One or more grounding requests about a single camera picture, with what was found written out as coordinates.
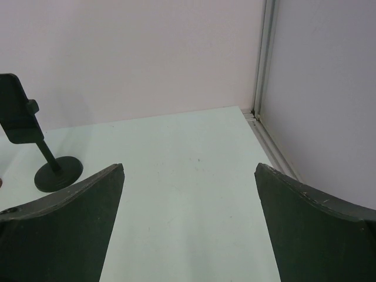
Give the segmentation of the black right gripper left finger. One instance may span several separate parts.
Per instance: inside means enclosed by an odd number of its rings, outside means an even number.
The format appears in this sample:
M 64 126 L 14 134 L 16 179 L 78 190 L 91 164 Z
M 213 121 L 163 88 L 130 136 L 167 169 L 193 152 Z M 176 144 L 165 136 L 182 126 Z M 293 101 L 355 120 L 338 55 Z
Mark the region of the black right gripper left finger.
M 1 212 L 1 281 L 99 281 L 125 174 L 113 164 Z

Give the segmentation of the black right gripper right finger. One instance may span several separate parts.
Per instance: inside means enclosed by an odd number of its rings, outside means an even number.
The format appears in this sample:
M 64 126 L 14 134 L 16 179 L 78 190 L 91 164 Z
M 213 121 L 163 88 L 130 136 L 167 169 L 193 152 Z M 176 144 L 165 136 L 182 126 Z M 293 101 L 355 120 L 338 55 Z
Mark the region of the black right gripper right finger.
M 254 175 L 281 281 L 375 281 L 375 210 L 267 164 Z

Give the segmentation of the black phone stand round base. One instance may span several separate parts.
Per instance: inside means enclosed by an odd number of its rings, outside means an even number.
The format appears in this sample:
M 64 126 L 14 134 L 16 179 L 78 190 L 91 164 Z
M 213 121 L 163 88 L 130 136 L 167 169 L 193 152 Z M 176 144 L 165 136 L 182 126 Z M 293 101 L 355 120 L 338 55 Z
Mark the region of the black phone stand round base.
M 35 143 L 46 159 L 35 174 L 34 183 L 38 190 L 46 193 L 56 192 L 72 185 L 83 172 L 82 163 L 73 156 L 55 158 L 48 145 L 43 141 Z

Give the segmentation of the black smartphone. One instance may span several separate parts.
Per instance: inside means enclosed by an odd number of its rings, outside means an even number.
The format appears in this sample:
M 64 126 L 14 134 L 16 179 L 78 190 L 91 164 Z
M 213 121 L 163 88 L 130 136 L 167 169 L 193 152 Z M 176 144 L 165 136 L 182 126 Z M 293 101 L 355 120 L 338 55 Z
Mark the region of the black smartphone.
M 38 103 L 28 99 L 19 78 L 1 75 L 1 126 L 13 144 L 38 143 L 44 135 L 36 119 Z

